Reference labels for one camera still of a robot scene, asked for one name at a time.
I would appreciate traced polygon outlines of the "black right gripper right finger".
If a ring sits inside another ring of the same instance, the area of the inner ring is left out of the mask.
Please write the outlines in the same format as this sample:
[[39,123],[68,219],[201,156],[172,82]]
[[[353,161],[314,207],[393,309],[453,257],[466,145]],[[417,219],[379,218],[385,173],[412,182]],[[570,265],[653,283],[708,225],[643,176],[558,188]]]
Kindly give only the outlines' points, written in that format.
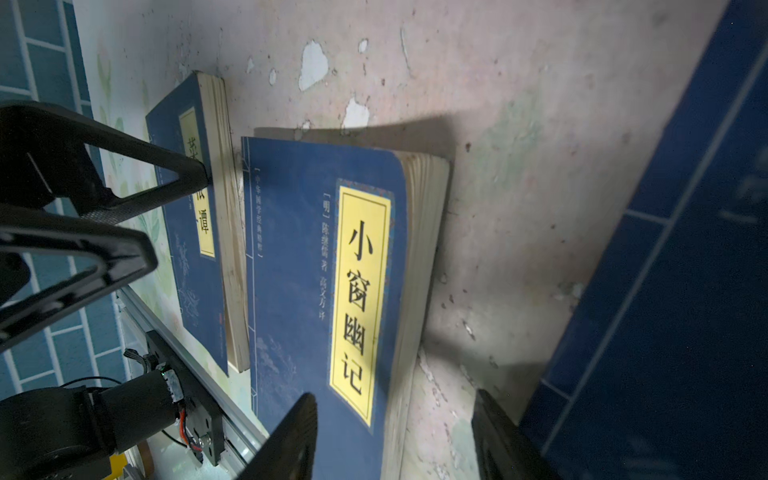
[[471,426],[481,480],[560,479],[484,389],[476,391]]

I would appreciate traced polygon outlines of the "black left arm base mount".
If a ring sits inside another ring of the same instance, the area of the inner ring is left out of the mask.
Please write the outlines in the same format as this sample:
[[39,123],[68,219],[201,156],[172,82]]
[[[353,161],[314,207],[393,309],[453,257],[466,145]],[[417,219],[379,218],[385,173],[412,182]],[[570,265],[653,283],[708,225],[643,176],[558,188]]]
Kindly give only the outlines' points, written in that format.
[[223,411],[192,369],[156,330],[146,333],[147,352],[127,348],[123,356],[142,373],[159,371],[168,385],[179,419],[181,441],[218,466],[225,449]]

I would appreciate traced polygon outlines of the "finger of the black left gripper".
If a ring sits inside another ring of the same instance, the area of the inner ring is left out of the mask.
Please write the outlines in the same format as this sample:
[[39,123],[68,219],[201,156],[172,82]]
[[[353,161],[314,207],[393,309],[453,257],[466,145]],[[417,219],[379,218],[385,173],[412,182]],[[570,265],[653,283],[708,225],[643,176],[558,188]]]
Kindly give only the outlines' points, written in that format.
[[[132,160],[171,173],[168,183],[121,196],[110,160]],[[1,103],[1,202],[42,209],[68,199],[77,215],[116,225],[209,185],[204,164],[62,106]]]
[[[56,274],[36,293],[25,254],[80,258],[83,269]],[[148,236],[140,231],[3,204],[1,206],[1,350],[156,269]]]

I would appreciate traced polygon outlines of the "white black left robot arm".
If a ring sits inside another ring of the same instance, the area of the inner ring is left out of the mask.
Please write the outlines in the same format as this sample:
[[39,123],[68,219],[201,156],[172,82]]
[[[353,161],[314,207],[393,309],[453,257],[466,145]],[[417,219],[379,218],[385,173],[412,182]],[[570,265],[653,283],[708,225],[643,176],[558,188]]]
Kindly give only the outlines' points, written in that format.
[[[93,147],[169,170],[171,182],[121,198]],[[124,222],[209,183],[204,165],[68,109],[1,106],[1,347],[151,273],[148,236]],[[5,479],[101,478],[110,459],[172,425],[181,388],[151,371],[113,388],[47,387],[1,403]]]

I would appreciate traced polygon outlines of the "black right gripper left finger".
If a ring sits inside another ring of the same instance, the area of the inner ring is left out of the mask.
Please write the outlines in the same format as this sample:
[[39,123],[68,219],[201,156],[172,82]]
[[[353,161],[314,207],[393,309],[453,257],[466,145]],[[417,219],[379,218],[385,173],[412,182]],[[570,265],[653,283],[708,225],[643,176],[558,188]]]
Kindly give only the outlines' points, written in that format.
[[311,479],[317,436],[316,398],[311,393],[304,393],[237,480]]

